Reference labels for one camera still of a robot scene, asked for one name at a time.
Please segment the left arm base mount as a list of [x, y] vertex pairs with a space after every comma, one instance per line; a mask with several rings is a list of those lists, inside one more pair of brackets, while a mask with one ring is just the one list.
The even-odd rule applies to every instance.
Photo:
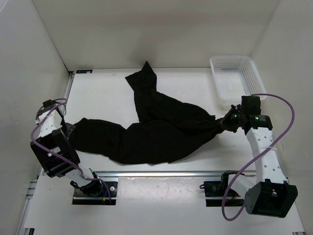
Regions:
[[107, 187], [102, 182], [95, 181], [79, 188], [75, 182], [71, 181], [70, 185], [74, 187], [72, 204], [115, 206], [118, 192], [118, 178], [105, 178], [105, 183]]

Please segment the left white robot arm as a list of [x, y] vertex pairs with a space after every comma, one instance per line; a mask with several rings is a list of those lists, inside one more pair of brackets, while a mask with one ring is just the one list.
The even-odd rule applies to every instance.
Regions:
[[82, 168], [84, 176], [80, 170], [73, 167], [80, 164], [77, 152], [69, 141], [70, 134], [75, 126], [64, 121], [64, 116], [54, 110], [51, 114], [48, 111], [38, 115], [37, 118], [39, 135], [32, 138], [30, 147], [40, 162], [45, 173], [53, 177], [67, 177], [71, 179], [70, 184], [86, 191], [92, 196], [97, 196], [102, 192], [102, 183], [94, 178], [97, 176], [91, 169]]

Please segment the black trousers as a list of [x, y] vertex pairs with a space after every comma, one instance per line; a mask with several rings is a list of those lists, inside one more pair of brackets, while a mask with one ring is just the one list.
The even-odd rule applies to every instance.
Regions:
[[156, 165], [181, 160], [224, 131], [221, 120], [205, 109], [158, 92], [157, 75], [148, 63], [126, 81], [139, 121], [124, 128], [83, 118], [69, 136], [74, 149], [125, 165]]

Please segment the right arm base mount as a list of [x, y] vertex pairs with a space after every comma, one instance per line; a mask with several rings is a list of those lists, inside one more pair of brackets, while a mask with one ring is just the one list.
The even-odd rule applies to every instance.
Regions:
[[[200, 189], [204, 190], [206, 207], [221, 207], [222, 199], [228, 183], [237, 174], [237, 171], [225, 171], [221, 175], [221, 179], [218, 181], [204, 181], [200, 185]], [[227, 193], [225, 206], [226, 207], [240, 207], [244, 204], [244, 198], [246, 192], [254, 186], [248, 177], [241, 174], [231, 186], [229, 192]]]

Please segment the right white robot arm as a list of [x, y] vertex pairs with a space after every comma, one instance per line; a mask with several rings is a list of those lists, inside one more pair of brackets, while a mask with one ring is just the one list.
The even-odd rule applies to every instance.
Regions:
[[224, 194], [222, 215], [227, 221], [233, 221], [240, 215], [238, 212], [229, 218], [225, 214], [226, 198], [234, 192], [244, 200], [240, 211], [278, 218], [286, 217], [298, 196], [297, 187], [291, 185], [282, 172], [274, 149], [294, 123], [294, 108], [288, 101], [285, 102], [291, 110], [291, 120], [285, 131], [274, 139], [270, 117], [261, 114], [261, 96], [242, 96], [241, 104], [232, 105], [221, 121], [227, 131], [244, 130], [253, 155], [252, 160], [236, 173], [223, 174], [220, 182], [220, 191]]

